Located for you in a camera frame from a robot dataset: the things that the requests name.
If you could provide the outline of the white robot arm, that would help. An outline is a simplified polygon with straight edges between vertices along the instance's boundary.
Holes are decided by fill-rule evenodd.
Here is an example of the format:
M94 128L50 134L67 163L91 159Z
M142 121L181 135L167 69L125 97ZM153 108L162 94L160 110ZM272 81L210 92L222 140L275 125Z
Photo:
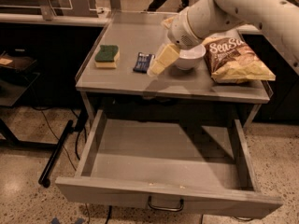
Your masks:
M170 21L168 38L181 49L191 49L210 35L243 24L254 26L293 70L298 69L298 0L197 0Z

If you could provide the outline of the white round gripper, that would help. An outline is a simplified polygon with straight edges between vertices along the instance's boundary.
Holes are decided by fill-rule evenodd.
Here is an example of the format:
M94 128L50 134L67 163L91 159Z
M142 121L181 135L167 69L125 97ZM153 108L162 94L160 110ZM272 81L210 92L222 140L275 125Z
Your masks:
M147 71L149 76L160 75L174 63L179 57L180 49L192 49L202 43L203 39L197 37L189 25L188 11L189 9L185 8L175 17L167 18L161 22L164 28L169 29L167 36L174 44L162 44L160 46Z

